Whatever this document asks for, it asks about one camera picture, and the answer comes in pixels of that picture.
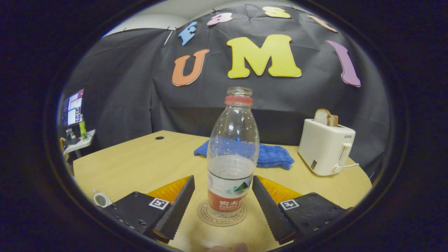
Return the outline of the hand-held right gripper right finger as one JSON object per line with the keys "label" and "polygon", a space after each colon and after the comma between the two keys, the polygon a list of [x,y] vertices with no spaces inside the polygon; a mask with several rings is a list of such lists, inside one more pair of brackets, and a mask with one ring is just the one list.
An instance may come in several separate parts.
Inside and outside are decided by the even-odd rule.
{"label": "hand-held right gripper right finger", "polygon": [[252,190],[280,244],[322,233],[350,212],[318,193],[302,195],[261,176],[253,177]]}

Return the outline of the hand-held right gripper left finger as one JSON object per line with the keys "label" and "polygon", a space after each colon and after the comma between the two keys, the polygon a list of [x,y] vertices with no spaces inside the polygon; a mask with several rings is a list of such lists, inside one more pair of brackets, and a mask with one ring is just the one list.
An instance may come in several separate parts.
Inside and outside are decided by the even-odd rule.
{"label": "hand-held right gripper left finger", "polygon": [[173,240],[195,191],[193,175],[150,193],[134,191],[102,212],[131,230],[160,242]]}

